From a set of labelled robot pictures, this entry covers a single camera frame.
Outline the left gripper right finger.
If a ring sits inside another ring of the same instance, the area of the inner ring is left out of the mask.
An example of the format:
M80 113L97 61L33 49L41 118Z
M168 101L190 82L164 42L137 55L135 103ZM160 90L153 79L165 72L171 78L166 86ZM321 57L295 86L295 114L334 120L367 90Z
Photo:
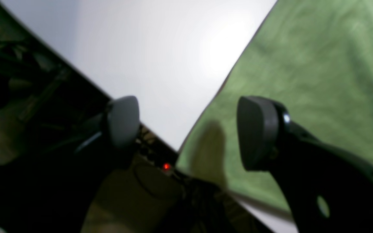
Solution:
M263 97L240 97L237 134L245 170L272 175L300 233L373 233L370 162L321 142Z

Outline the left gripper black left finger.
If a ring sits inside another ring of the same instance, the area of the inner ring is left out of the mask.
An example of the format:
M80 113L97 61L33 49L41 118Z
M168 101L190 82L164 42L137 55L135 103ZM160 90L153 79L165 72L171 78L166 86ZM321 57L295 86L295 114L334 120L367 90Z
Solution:
M104 179L130 167L140 128L135 96L108 103L90 129L0 165L0 228L79 233Z

